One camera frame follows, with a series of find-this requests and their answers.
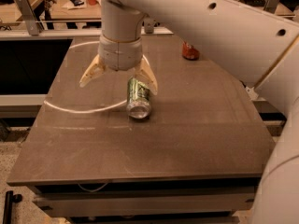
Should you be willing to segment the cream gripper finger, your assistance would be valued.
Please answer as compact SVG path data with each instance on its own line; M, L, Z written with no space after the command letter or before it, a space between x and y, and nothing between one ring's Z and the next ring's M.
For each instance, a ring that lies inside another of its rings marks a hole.
M85 87L90 81L102 76L106 72L106 66L100 55L96 55L93 61L90 63L84 74L82 75L79 86Z
M154 95L158 93L158 82L145 57L134 68L134 78L142 82Z

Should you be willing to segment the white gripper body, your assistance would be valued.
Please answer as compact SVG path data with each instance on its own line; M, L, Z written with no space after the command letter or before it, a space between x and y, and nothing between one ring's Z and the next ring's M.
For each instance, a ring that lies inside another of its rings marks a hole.
M142 43L138 38L132 42L112 41L100 36L99 61L114 71L127 71L142 60Z

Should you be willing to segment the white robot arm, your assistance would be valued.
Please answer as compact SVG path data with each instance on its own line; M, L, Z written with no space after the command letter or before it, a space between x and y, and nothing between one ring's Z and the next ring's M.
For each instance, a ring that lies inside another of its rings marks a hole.
M141 51L150 16L240 79L287 119L266 164L250 224L299 224L299 24L234 0L102 0L99 53L80 83L135 69L157 91Z

